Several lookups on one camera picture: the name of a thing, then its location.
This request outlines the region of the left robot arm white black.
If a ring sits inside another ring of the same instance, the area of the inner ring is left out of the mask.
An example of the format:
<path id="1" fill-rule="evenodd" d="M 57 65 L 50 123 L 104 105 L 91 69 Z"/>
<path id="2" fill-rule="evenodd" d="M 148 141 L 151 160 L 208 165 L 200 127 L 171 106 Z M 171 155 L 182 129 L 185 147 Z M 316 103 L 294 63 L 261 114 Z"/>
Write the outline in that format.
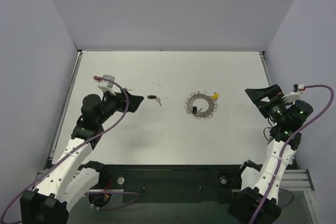
<path id="1" fill-rule="evenodd" d="M 103 123 L 115 112 L 134 113 L 143 100 L 127 91 L 84 97 L 81 116 L 60 159 L 33 190 L 20 197 L 23 223 L 66 223 L 71 209 L 91 187 L 109 185 L 104 164 L 89 161 L 81 171 L 78 168 L 106 133 Z"/>

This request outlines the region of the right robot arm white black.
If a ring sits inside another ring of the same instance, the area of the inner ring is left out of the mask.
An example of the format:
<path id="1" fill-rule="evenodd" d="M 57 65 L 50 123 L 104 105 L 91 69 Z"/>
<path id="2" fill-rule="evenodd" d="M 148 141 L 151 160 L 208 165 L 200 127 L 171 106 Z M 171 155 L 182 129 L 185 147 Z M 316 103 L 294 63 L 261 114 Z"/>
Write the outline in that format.
<path id="1" fill-rule="evenodd" d="M 240 223 L 273 223 L 281 214 L 282 208 L 278 205 L 280 182 L 301 142 L 297 130 L 313 113 L 313 107 L 300 98 L 304 89 L 303 84 L 295 84 L 293 92 L 287 95 L 276 84 L 245 90 L 273 126 L 263 165 L 247 160 L 234 175 L 241 190 L 234 196 L 227 212 Z"/>

